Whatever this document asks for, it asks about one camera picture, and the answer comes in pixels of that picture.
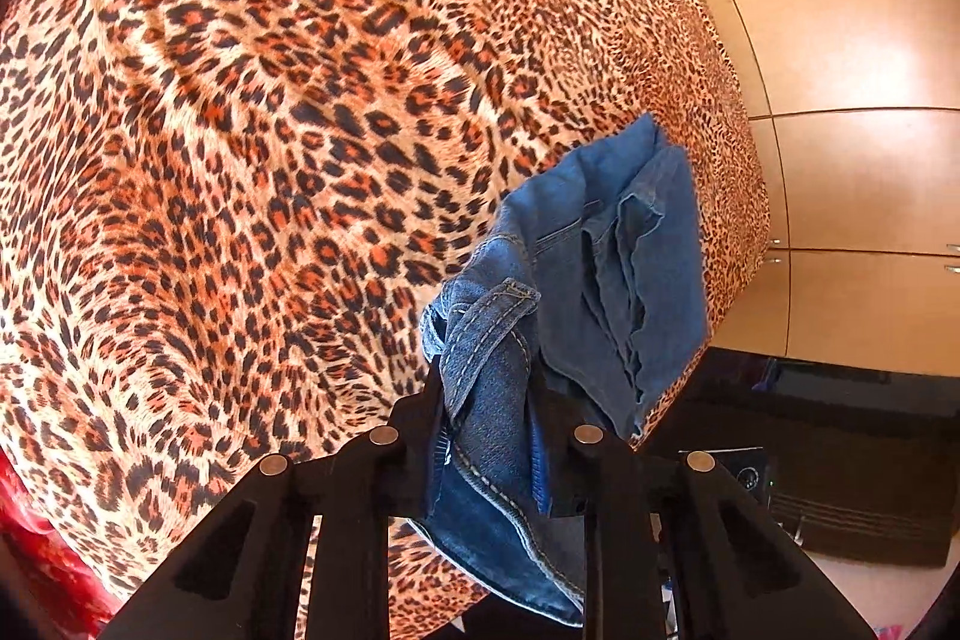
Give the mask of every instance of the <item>metal screw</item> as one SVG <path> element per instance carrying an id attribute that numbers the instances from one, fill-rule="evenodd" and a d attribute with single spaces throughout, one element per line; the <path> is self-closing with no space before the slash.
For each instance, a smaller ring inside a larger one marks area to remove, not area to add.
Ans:
<path id="1" fill-rule="evenodd" d="M 710 456 L 706 451 L 688 453 L 688 456 L 686 456 L 686 464 L 694 472 L 709 472 L 717 466 L 717 462 L 713 456 Z"/>
<path id="2" fill-rule="evenodd" d="M 287 459 L 280 456 L 279 453 L 271 453 L 270 456 L 263 456 L 260 460 L 260 472 L 267 477 L 280 475 L 287 468 Z"/>
<path id="3" fill-rule="evenodd" d="M 400 432 L 392 426 L 378 426 L 370 432 L 370 442 L 374 445 L 392 445 L 400 438 Z"/>
<path id="4" fill-rule="evenodd" d="M 573 437 L 576 437 L 577 442 L 582 442 L 584 445 L 596 445 L 603 439 L 603 429 L 589 423 L 582 423 L 576 429 L 573 429 Z"/>

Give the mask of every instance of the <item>red fabric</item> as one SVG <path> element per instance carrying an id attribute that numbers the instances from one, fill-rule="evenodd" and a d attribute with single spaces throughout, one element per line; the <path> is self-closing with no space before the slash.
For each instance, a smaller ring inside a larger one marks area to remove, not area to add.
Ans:
<path id="1" fill-rule="evenodd" d="M 120 608 L 51 523 L 35 511 L 0 450 L 0 533 L 42 608 L 66 640 L 91 640 Z"/>

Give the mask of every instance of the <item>blue denim fabric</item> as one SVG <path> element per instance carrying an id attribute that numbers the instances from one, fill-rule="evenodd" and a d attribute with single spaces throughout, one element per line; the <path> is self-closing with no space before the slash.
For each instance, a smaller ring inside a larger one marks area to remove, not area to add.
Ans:
<path id="1" fill-rule="evenodd" d="M 707 338 L 685 151 L 650 115 L 509 194 L 467 266 L 421 316 L 440 355 L 452 447 L 421 531 L 525 608 L 582 621 L 582 518 L 536 512 L 525 416 L 531 362 L 584 422 L 640 432 Z"/>

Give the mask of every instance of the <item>wardrobe door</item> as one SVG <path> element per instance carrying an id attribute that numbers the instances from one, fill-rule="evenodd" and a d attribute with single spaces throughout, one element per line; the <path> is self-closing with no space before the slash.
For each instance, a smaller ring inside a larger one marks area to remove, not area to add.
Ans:
<path id="1" fill-rule="evenodd" d="M 774 121 L 750 121 L 750 130 L 757 144 L 757 157 L 763 170 L 763 181 L 770 197 L 770 247 L 791 247 L 787 231 L 784 175 L 781 173 L 781 154 L 776 143 Z"/>
<path id="2" fill-rule="evenodd" d="M 736 0 L 776 115 L 960 108 L 960 0 Z"/>
<path id="3" fill-rule="evenodd" d="M 960 375 L 960 258 L 793 251 L 787 356 Z"/>
<path id="4" fill-rule="evenodd" d="M 794 115 L 776 119 L 776 139 L 790 247 L 930 254 L 960 248 L 960 112 Z"/>
<path id="5" fill-rule="evenodd" d="M 713 347 L 783 356 L 790 311 L 790 254 L 770 250 L 713 337 Z"/>
<path id="6" fill-rule="evenodd" d="M 733 0 L 706 0 L 707 9 L 716 23 L 717 34 L 726 47 L 733 69 L 740 80 L 743 103 L 750 118 L 762 118 L 770 114 L 770 104 L 763 89 L 757 57 L 747 36 L 743 20 Z"/>

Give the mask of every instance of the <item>jeans seam stitching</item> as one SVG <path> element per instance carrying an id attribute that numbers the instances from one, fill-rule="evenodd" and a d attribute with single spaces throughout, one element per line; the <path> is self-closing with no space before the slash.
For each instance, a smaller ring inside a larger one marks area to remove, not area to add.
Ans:
<path id="1" fill-rule="evenodd" d="M 515 310 L 520 309 L 520 306 L 523 305 L 526 301 L 528 301 L 528 298 L 517 299 L 517 301 L 515 301 L 514 304 L 512 304 L 507 309 L 507 311 L 505 311 L 505 313 L 502 314 L 502 316 L 500 316 L 500 318 L 504 320 L 507 319 Z M 494 303 L 496 303 L 496 300 L 491 299 L 488 302 L 488 304 L 486 304 L 486 306 L 483 306 L 482 308 L 480 308 L 480 310 L 477 311 L 477 315 L 474 316 L 473 319 L 470 319 L 469 325 L 472 325 L 473 321 L 475 321 L 477 317 L 480 316 L 481 313 L 486 313 L 486 310 L 491 309 L 491 306 L 493 306 Z M 462 384 L 462 382 L 464 381 L 464 375 L 467 375 L 467 370 L 469 370 L 470 364 L 473 362 L 473 357 L 476 356 L 480 348 L 483 347 L 484 340 L 488 338 L 488 336 L 490 336 L 499 325 L 500 323 L 498 321 L 493 321 L 493 323 L 490 325 L 490 328 L 485 330 L 485 332 L 482 333 L 482 335 L 480 335 L 479 338 L 477 338 L 476 344 L 473 345 L 473 350 L 470 351 L 470 355 L 467 356 L 467 360 L 464 361 L 460 371 L 457 373 L 457 379 L 453 381 L 453 396 L 456 396 L 460 392 L 460 384 Z M 466 330 L 467 330 L 466 327 L 464 327 L 464 330 L 462 330 L 461 333 L 458 333 L 456 341 L 460 340 L 461 336 L 464 335 L 464 332 Z"/>
<path id="2" fill-rule="evenodd" d="M 483 316 L 483 314 L 485 314 L 486 311 L 488 311 L 489 309 L 491 309 L 491 307 L 492 307 L 494 304 L 496 304 L 496 298 L 491 297 L 491 299 L 488 300 L 488 302 L 486 302 L 486 303 L 483 304 L 482 306 L 478 307 L 476 310 L 473 311 L 473 313 L 471 313 L 471 314 L 469 314 L 469 315 L 467 315 L 466 313 L 464 313 L 464 315 L 467 316 L 467 320 L 466 320 L 466 322 L 463 323 L 463 325 L 461 325 L 461 324 L 459 324 L 459 323 L 457 324 L 457 326 L 458 326 L 458 328 L 459 328 L 460 330 L 459 330 L 459 332 L 457 333 L 457 335 L 455 336 L 455 338 L 453 339 L 453 342 L 450 342 L 450 345 L 449 345 L 449 347 L 448 347 L 448 351 L 449 351 L 450 353 L 452 353 L 453 350 L 454 350 L 454 348 L 456 348 L 456 346 L 460 343 L 460 340 L 464 338 L 464 334 L 467 333 L 467 330 L 469 330 L 469 328 L 472 327 L 472 325 L 474 324 L 474 322 L 477 321 L 478 319 L 480 319 L 480 316 Z"/>
<path id="3" fill-rule="evenodd" d="M 508 497 L 506 494 L 504 494 L 499 488 L 497 488 L 496 485 L 493 485 L 493 483 L 490 482 L 490 480 L 488 480 L 487 477 L 480 474 L 480 471 L 475 466 L 473 466 L 473 464 L 470 462 L 470 459 L 467 457 L 467 454 L 464 453 L 463 448 L 460 447 L 459 443 L 456 443 L 456 442 L 453 443 L 453 447 L 454 447 L 454 450 L 456 450 L 457 452 L 457 456 L 460 457 L 460 460 L 464 464 L 464 467 L 467 467 L 467 470 L 469 470 L 475 477 L 478 477 L 478 479 L 480 480 L 480 482 L 483 483 L 483 485 L 486 485 L 486 487 L 488 487 L 491 491 L 493 491 L 493 493 L 496 494 L 501 500 L 505 501 L 510 507 L 512 507 L 515 511 L 517 511 L 517 515 L 520 516 L 520 519 L 523 521 L 523 524 L 526 525 L 527 528 L 530 528 L 530 522 L 527 520 L 526 513 L 524 513 L 523 510 L 520 509 L 519 506 L 517 506 L 517 503 L 512 501 L 512 499 Z M 546 568 L 550 570 L 550 572 L 553 573 L 554 576 L 559 581 L 563 581 L 563 583 L 566 586 L 568 586 L 568 588 L 571 591 L 582 596 L 584 593 L 582 589 L 579 589 L 579 587 L 576 584 L 573 584 L 572 582 L 570 582 L 568 577 L 565 576 L 553 565 L 553 563 L 549 560 L 547 555 L 544 554 L 544 551 L 541 550 L 541 547 L 539 547 L 539 545 L 536 544 L 536 539 L 534 538 L 534 535 L 528 534 L 527 538 L 530 540 L 531 547 L 533 547 L 533 549 L 541 557 L 541 560 L 542 562 L 544 562 L 544 565 L 546 566 Z"/>
<path id="4" fill-rule="evenodd" d="M 559 228 L 556 231 L 547 234 L 545 237 L 538 239 L 534 244 L 534 258 L 554 247 L 554 245 L 559 244 L 567 234 L 572 234 L 581 223 L 581 218 L 577 218 L 577 220 L 574 220 L 573 223 L 570 223 L 570 225 L 563 226 L 563 228 Z"/>
<path id="5" fill-rule="evenodd" d="M 527 349 L 527 340 L 522 338 L 515 329 L 509 330 L 508 334 L 512 336 L 517 345 L 520 346 L 520 350 L 523 352 L 524 374 L 528 374 L 530 372 L 530 351 Z"/>

